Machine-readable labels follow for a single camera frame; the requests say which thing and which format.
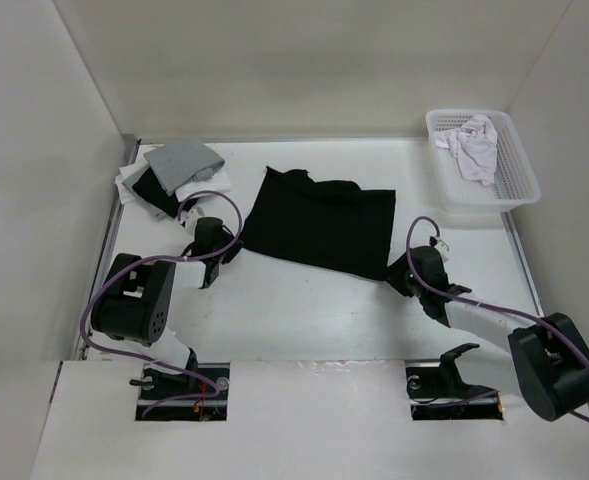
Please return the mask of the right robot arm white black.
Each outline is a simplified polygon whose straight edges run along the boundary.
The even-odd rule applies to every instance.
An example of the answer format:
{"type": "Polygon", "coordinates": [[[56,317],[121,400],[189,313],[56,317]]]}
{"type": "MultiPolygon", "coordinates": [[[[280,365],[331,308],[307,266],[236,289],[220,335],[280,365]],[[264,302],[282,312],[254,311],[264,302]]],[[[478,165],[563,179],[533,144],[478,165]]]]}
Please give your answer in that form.
{"type": "Polygon", "coordinates": [[[589,348],[568,316],[532,317],[472,298],[470,289],[450,282],[433,246],[410,249],[387,268],[385,280],[417,299],[430,319],[504,351],[495,359],[471,343],[442,354],[437,380],[445,393],[461,397],[493,389],[518,395],[546,421],[589,403],[589,348]]]}

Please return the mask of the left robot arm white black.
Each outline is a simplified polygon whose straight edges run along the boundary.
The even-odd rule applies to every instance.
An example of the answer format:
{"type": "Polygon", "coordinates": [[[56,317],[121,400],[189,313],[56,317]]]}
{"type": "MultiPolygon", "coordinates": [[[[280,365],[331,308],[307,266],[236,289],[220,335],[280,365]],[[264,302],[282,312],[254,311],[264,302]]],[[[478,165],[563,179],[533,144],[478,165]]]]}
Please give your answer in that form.
{"type": "Polygon", "coordinates": [[[198,387],[198,360],[168,327],[173,290],[209,288],[242,246],[221,219],[204,217],[177,262],[118,254],[108,272],[114,283],[92,307],[91,329],[123,342],[128,352],[152,358],[166,372],[166,389],[176,398],[190,397],[198,387]]]}

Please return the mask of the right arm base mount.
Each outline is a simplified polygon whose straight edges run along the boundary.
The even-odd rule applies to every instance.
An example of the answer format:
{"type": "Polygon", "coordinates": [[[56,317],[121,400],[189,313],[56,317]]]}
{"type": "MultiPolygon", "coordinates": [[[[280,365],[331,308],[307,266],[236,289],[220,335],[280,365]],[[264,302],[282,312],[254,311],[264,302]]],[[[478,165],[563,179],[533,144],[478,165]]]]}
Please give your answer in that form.
{"type": "Polygon", "coordinates": [[[463,381],[455,361],[479,345],[465,343],[438,359],[405,363],[406,392],[414,421],[497,420],[503,409],[498,392],[463,381]]]}

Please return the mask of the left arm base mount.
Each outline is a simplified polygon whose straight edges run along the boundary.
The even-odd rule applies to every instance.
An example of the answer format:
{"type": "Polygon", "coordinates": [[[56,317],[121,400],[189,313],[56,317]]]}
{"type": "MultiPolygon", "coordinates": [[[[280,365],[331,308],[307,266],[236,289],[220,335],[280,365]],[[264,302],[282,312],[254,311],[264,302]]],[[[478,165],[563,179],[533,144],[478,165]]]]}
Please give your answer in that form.
{"type": "Polygon", "coordinates": [[[197,365],[207,379],[146,366],[129,380],[137,389],[135,420],[143,422],[222,422],[228,418],[229,363],[197,365]]]}

